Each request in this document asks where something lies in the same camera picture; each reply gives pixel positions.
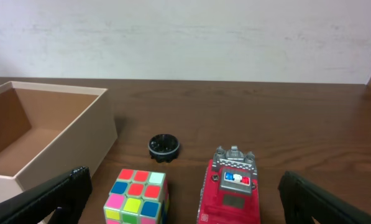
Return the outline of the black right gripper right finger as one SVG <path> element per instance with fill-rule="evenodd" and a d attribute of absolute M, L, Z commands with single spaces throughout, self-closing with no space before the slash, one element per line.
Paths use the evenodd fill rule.
<path fill-rule="evenodd" d="M 286 224 L 364 224 L 371 215 L 330 194 L 292 171 L 278 185 Z"/>

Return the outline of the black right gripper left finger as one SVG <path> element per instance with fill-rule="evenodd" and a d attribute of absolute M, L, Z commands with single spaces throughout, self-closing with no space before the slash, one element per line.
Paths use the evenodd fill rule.
<path fill-rule="evenodd" d="M 78 223 L 92 193 L 88 167 L 77 167 L 0 203 L 0 224 Z"/>

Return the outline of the multicoloured puzzle cube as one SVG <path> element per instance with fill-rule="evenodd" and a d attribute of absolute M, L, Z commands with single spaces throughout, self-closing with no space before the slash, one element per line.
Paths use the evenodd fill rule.
<path fill-rule="evenodd" d="M 106 224 L 166 224 L 169 204 L 165 173 L 122 169 L 103 211 Z"/>

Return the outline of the red toy fire truck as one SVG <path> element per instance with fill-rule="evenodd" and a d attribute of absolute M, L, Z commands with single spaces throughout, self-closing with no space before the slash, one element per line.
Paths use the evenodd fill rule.
<path fill-rule="evenodd" d="M 257 166 L 254 154 L 237 146 L 217 147 L 200 193 L 197 224 L 260 224 Z"/>

